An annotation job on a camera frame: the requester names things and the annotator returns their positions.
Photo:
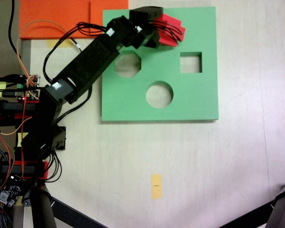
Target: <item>orange wire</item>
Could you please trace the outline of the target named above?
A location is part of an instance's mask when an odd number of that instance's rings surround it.
[[[57,25],[58,27],[60,27],[65,33],[67,32],[61,25],[59,25],[59,24],[56,23],[56,22],[50,21],[50,20],[34,20],[34,21],[32,21],[32,22],[26,24],[26,26],[24,26],[24,27],[22,28],[22,30],[20,31],[20,33],[19,33],[19,35],[18,35],[17,45],[16,45],[16,51],[17,51],[17,58],[18,58],[18,61],[19,61],[20,65],[21,65],[21,67],[22,67],[22,69],[23,69],[23,71],[24,71],[24,74],[26,75],[27,78],[29,77],[29,73],[28,73],[28,71],[26,70],[26,68],[25,68],[25,66],[24,66],[24,64],[23,64],[23,62],[21,61],[20,54],[19,54],[20,37],[21,37],[22,33],[24,32],[24,30],[25,30],[28,26],[30,26],[30,25],[32,25],[32,24],[34,24],[34,23],[37,23],[37,22],[47,22],[47,23],[51,23],[51,24],[54,24],[54,25]]]
[[[21,124],[20,124],[20,126],[16,129],[16,130],[14,130],[13,132],[11,132],[11,133],[0,133],[0,134],[3,134],[3,135],[12,135],[12,134],[14,134],[14,133],[16,133],[17,132],[17,130],[19,130],[20,129],[20,127],[24,124],[24,122],[26,122],[27,120],[29,120],[29,119],[31,119],[32,117],[29,117],[29,118],[27,118],[27,119],[25,119]]]

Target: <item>red wire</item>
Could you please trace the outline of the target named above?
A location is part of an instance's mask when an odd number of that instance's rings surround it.
[[[27,95],[28,95],[28,93],[26,91],[25,94],[24,94],[22,122],[24,121],[24,116],[25,116],[25,107],[26,107],[26,104],[27,104]],[[23,125],[21,126],[21,142],[23,140]],[[22,146],[21,146],[21,173],[22,173],[21,178],[24,180],[24,178],[23,178],[23,174],[24,174],[24,156],[23,156],[23,147]]]
[[[10,166],[11,166],[11,156],[10,156],[10,150],[8,148],[8,146],[6,145],[5,141],[2,139],[2,137],[0,136],[0,140],[1,142],[3,143],[6,151],[8,152],[8,155],[9,155],[9,169],[8,169],[8,172],[7,172],[7,175],[6,175],[6,178],[5,178],[5,181],[7,181],[8,177],[9,177],[9,173],[10,173]]]

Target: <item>octagonal hole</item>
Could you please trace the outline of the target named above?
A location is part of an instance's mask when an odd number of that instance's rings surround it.
[[[120,77],[134,77],[142,68],[142,59],[134,51],[122,52],[115,61],[115,72]]]

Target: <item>circular hole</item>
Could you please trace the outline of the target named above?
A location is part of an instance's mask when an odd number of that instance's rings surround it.
[[[149,87],[146,99],[152,107],[164,108],[171,103],[173,99],[173,90],[166,82],[155,82]]]

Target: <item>square hole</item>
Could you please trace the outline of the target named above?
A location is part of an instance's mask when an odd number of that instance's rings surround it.
[[[181,52],[180,53],[181,73],[202,73],[201,52]]]

